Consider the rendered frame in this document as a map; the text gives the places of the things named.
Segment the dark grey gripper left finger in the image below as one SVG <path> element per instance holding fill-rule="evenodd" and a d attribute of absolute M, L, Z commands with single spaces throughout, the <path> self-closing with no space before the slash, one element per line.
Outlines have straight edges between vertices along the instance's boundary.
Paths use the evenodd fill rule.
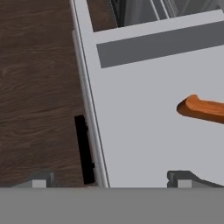
<path fill-rule="evenodd" d="M 55 187 L 54 173 L 51 171 L 34 172 L 26 181 L 15 187 L 49 188 Z"/>

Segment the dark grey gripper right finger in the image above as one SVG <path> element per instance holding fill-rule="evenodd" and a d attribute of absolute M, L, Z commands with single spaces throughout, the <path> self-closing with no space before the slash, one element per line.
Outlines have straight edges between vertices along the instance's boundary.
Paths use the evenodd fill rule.
<path fill-rule="evenodd" d="M 224 185 L 218 185 L 216 183 L 201 179 L 191 171 L 168 171 L 167 179 L 168 188 L 224 188 Z"/>

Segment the white open drawer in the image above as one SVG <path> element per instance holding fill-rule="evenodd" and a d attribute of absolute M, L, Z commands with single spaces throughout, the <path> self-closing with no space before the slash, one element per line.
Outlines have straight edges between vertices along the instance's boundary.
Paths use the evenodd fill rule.
<path fill-rule="evenodd" d="M 224 102 L 224 0 L 106 31 L 87 0 L 70 5 L 97 184 L 159 188 L 174 170 L 224 186 L 224 124 L 177 111 L 192 94 Z"/>

